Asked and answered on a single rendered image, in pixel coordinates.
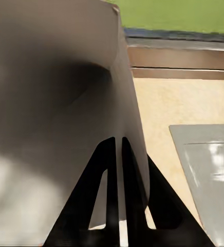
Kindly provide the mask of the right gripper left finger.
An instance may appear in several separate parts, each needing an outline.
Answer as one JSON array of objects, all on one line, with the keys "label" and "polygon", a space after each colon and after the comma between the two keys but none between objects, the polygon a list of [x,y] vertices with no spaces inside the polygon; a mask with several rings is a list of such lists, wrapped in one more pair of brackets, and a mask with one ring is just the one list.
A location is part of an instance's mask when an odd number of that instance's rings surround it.
[{"label": "right gripper left finger", "polygon": [[[106,169],[106,227],[91,230],[88,227]],[[43,247],[120,247],[115,137],[96,147]]]}]

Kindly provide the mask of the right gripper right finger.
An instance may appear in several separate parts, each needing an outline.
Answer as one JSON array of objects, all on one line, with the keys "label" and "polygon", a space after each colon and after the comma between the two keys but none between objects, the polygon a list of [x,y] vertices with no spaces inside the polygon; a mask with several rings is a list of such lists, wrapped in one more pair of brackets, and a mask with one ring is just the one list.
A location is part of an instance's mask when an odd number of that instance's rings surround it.
[{"label": "right gripper right finger", "polygon": [[215,247],[189,208],[147,156],[150,172],[148,206],[156,230],[148,227],[132,150],[122,138],[128,247]]}]

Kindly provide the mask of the paper coffee filter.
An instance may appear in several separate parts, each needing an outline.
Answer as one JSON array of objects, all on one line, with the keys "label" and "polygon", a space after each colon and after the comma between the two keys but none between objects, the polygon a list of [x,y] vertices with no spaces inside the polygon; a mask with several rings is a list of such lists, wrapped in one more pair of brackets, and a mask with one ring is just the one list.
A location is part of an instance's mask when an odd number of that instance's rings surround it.
[{"label": "paper coffee filter", "polygon": [[[119,5],[0,0],[0,247],[45,243],[98,144],[115,137],[119,221],[122,138],[144,210],[150,172]],[[88,229],[106,224],[103,171]]]}]

